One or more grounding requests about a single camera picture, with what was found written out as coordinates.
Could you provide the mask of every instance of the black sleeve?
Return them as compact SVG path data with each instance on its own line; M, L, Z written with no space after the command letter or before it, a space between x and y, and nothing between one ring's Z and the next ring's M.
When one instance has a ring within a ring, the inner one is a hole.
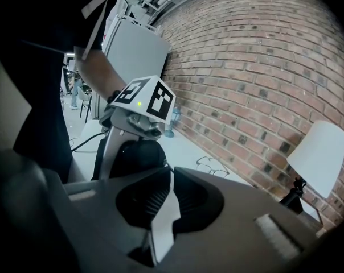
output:
M104 32L105 32L106 19L110 14L111 9L113 9L113 7L115 6L116 1L117 0L107 0L106 2L102 3L101 5L98 6L98 8L96 8L92 12L92 14L87 19L84 19L83 21L79 23L78 26L76 26L76 36L75 36L75 41L74 41L75 47L81 47L81 48L87 47L93 28L95 27L95 24L100 17L100 14L103 10L105 3L107 3L104 19L100 25L99 31L91 47L91 49L101 49L101 44L103 42L103 37L104 37Z

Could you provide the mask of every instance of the chair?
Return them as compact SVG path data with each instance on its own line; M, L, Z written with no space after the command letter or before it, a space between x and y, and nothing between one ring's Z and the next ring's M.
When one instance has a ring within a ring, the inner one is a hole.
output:
M80 87L78 87L78 91L79 91L78 98L82 100L80 118L82 116L83 107L87 108L86 119L85 119L85 123L86 123L89 111L90 111L90 115L91 115L91 99L92 99L92 96L86 95L85 92L83 92L83 90Z

